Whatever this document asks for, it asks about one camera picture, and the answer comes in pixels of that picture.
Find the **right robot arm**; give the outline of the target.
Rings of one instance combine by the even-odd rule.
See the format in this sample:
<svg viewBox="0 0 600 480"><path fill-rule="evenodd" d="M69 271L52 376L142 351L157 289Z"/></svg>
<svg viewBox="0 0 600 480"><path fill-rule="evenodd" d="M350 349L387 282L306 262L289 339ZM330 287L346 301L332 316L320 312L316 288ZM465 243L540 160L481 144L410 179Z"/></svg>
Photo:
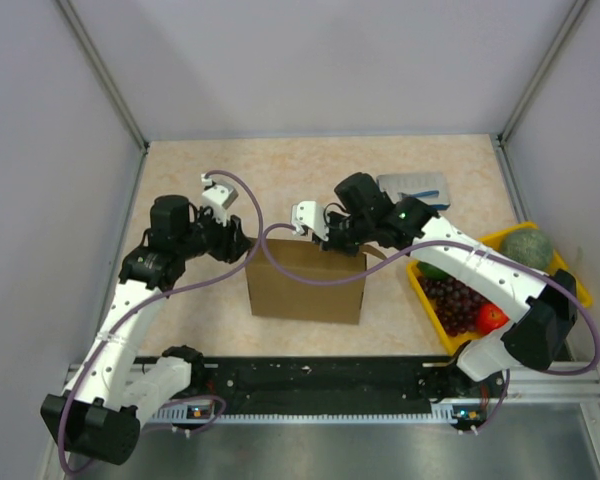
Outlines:
<svg viewBox="0 0 600 480"><path fill-rule="evenodd" d="M349 176L334 192L343 212L318 207L314 215L313 238L324 249L355 254L370 242L396 250L411 247L412 257L461 281L507 317L504 326L469 342L457 354L446 372L454 393L470 395L485 378L516 364L549 369L577 317L577 283L569 272L524 271L420 199L392 201L366 173Z"/></svg>

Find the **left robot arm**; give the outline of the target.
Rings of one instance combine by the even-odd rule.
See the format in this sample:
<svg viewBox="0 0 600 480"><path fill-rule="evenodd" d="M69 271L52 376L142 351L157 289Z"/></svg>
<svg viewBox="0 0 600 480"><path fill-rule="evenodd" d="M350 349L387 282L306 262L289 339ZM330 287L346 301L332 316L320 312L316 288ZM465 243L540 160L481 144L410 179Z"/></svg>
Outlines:
<svg viewBox="0 0 600 480"><path fill-rule="evenodd" d="M187 261L209 255L232 264L250 249L240 218L228 212L236 197L229 187L216 186L204 191L199 207L182 195L155 199L150 225L123 259L109 312L87 357L62 393L42 402L41 417L60 455L121 465L141 429L172 396L204 390L201 356L189 347L168 350L134 383L128 374Z"/></svg>

